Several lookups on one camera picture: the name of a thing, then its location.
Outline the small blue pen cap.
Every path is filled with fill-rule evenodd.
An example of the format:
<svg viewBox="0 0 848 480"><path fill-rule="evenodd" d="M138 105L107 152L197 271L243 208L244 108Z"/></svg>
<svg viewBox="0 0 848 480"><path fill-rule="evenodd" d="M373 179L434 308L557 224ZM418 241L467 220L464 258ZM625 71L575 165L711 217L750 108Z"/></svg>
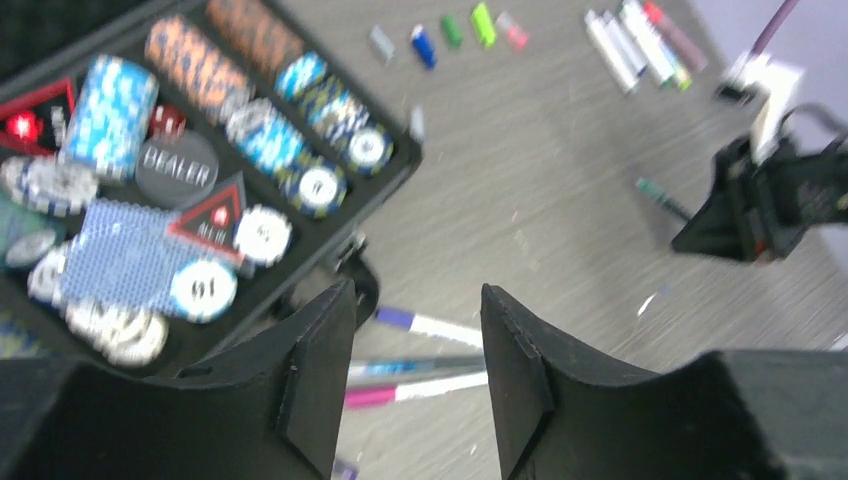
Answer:
<svg viewBox="0 0 848 480"><path fill-rule="evenodd" d="M415 25L410 33L410 45L425 69L433 70L437 64L435 48L422 24Z"/></svg>

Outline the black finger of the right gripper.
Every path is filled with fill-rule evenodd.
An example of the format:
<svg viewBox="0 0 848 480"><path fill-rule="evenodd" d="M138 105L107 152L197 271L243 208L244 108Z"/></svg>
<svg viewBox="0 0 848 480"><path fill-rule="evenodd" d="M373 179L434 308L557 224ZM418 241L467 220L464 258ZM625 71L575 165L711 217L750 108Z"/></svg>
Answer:
<svg viewBox="0 0 848 480"><path fill-rule="evenodd" d="M712 193L672 239L671 248L680 254L741 261L742 242L728 196L724 193Z"/></svg>

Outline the small pink pen cap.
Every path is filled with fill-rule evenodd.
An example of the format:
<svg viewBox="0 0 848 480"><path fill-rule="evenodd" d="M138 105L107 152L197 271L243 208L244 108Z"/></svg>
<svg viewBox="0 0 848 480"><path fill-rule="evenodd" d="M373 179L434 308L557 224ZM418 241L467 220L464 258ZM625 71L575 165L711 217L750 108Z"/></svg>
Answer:
<svg viewBox="0 0 848 480"><path fill-rule="evenodd" d="M521 51L525 48L529 35L508 12L503 11L497 16L495 26L515 51Z"/></svg>

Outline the dark purple marker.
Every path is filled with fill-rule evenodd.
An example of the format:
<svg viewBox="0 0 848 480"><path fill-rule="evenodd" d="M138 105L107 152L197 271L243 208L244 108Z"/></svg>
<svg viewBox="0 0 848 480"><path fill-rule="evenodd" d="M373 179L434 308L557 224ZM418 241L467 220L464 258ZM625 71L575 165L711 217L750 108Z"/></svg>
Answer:
<svg viewBox="0 0 848 480"><path fill-rule="evenodd" d="M336 458L332 465L331 478L333 480L356 480L359 473L359 468L355 464Z"/></svg>

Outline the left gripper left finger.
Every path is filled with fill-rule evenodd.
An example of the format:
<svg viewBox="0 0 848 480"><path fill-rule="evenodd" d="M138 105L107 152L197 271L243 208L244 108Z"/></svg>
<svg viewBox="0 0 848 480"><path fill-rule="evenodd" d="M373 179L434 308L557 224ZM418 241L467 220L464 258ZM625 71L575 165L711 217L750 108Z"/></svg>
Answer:
<svg viewBox="0 0 848 480"><path fill-rule="evenodd" d="M356 328L348 281L170 379L1 364L5 479L326 479Z"/></svg>

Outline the purple cap white marker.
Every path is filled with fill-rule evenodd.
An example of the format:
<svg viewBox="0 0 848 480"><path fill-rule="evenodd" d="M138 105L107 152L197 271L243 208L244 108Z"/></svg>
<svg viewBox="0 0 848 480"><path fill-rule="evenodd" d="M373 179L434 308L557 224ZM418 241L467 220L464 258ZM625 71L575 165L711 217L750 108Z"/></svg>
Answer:
<svg viewBox="0 0 848 480"><path fill-rule="evenodd" d="M377 308L374 320L379 324L391 326L406 332L445 339L480 350L483 349L483 338L479 329L386 306Z"/></svg>

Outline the green cap white marker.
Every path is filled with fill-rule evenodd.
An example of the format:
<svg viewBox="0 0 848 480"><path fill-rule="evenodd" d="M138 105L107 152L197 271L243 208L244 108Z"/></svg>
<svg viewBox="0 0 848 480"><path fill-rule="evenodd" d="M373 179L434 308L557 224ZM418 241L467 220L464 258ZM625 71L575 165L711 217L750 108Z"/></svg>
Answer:
<svg viewBox="0 0 848 480"><path fill-rule="evenodd" d="M648 69L660 87L674 85L675 70L660 45L661 38L650 25L648 17L637 1L622 1L619 18L636 45L641 49Z"/></svg>

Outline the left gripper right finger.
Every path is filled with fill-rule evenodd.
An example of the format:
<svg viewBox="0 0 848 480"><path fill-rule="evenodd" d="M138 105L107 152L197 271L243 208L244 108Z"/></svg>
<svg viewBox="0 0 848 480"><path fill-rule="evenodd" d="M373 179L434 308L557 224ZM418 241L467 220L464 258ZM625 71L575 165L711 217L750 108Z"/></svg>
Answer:
<svg viewBox="0 0 848 480"><path fill-rule="evenodd" d="M481 327L505 479L788 479L717 354L656 374L484 285Z"/></svg>

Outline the magenta cap white marker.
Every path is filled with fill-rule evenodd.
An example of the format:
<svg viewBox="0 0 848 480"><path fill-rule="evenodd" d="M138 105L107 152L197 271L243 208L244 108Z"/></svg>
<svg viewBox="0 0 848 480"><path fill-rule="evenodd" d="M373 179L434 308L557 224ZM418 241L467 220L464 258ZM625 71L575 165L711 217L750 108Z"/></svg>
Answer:
<svg viewBox="0 0 848 480"><path fill-rule="evenodd" d="M430 398L488 384L486 371L442 379L401 383L392 387L352 388L345 392L345 409L365 409L391 403Z"/></svg>

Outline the small green pen cap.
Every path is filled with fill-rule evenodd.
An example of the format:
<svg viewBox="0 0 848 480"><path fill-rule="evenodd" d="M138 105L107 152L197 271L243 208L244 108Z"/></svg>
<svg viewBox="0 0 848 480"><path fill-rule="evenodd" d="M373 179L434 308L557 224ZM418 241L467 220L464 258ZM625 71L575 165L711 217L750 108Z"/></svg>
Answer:
<svg viewBox="0 0 848 480"><path fill-rule="evenodd" d="M451 14L443 15L440 24L448 47L451 50L458 50L463 43L464 37L454 16Z"/></svg>

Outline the light blue marker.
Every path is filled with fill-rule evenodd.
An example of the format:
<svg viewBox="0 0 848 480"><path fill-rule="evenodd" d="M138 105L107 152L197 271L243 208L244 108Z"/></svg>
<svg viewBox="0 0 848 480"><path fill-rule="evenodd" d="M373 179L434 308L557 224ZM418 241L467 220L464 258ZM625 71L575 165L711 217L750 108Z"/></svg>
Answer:
<svg viewBox="0 0 848 480"><path fill-rule="evenodd" d="M394 375L425 374L439 370L485 369L482 356L449 356L408 359L358 360L352 361L348 368L349 380L360 380Z"/></svg>

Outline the dark green marker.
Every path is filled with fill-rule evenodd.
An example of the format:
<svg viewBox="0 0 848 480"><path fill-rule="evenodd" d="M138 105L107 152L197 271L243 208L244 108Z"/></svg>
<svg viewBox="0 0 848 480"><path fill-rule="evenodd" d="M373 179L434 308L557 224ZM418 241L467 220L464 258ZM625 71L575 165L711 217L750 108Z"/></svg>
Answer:
<svg viewBox="0 0 848 480"><path fill-rule="evenodd" d="M684 222L688 222L692 215L674 198L669 196L662 188L654 183L640 177L635 182L636 188L649 197L657 206L671 215L676 216Z"/></svg>

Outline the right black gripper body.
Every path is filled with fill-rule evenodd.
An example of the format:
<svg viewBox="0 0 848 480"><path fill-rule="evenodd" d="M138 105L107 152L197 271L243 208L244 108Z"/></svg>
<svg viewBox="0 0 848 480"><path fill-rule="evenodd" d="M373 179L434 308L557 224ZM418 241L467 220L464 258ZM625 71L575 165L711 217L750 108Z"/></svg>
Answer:
<svg viewBox="0 0 848 480"><path fill-rule="evenodd" d="M743 135L714 156L712 246L716 255L740 262L787 258L805 229L782 225L765 168L755 164L752 142Z"/></svg>

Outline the lime green cap marker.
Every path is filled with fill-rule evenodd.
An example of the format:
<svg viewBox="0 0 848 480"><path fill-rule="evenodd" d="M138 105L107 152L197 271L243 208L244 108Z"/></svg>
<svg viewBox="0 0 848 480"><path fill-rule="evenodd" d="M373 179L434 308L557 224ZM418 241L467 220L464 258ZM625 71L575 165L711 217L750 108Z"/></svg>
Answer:
<svg viewBox="0 0 848 480"><path fill-rule="evenodd" d="M654 37L657 39L661 51L663 52L664 56L666 57L667 61L670 64L670 66L674 70L674 81L675 81L677 88L680 91L687 90L691 86L691 83L692 83L691 75L689 74L688 70L681 64L677 55L673 52L673 50L670 48L668 43L661 36L660 32L657 30L657 28L650 21L648 15L647 15L647 11L645 10L642 3L639 2L639 1L636 1L636 0L633 0L633 1L630 1L630 4L631 4L631 9L633 11L636 11L636 10L639 11L639 16L643 19L643 22L648 26L648 28L651 30Z"/></svg>

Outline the black poker chip case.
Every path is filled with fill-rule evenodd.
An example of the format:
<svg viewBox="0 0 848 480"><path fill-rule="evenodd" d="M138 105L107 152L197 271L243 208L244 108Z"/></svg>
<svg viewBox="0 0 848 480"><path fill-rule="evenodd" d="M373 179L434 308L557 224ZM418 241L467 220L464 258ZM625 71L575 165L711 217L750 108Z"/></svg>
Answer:
<svg viewBox="0 0 848 480"><path fill-rule="evenodd" d="M277 1L5 1L1 317L165 376L333 259L362 323L353 233L421 160Z"/></svg>

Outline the pink marker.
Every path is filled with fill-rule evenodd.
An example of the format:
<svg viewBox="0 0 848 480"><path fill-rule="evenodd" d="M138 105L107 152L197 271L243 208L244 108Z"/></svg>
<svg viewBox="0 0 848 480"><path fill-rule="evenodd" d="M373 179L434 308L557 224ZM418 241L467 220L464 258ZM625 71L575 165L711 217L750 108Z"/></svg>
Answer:
<svg viewBox="0 0 848 480"><path fill-rule="evenodd" d="M655 29L670 44L687 67L695 72L701 72L707 67L708 59L703 51L660 7L653 2L646 1L643 4L643 9Z"/></svg>

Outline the lime green pen cap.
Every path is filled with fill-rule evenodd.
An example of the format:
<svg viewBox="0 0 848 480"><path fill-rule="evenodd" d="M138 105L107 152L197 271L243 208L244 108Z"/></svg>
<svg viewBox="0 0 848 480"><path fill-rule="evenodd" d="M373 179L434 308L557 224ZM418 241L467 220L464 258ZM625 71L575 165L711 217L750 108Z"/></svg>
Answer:
<svg viewBox="0 0 848 480"><path fill-rule="evenodd" d="M488 5L484 1L479 2L472 8L469 21L482 47L490 48L496 43L497 32Z"/></svg>

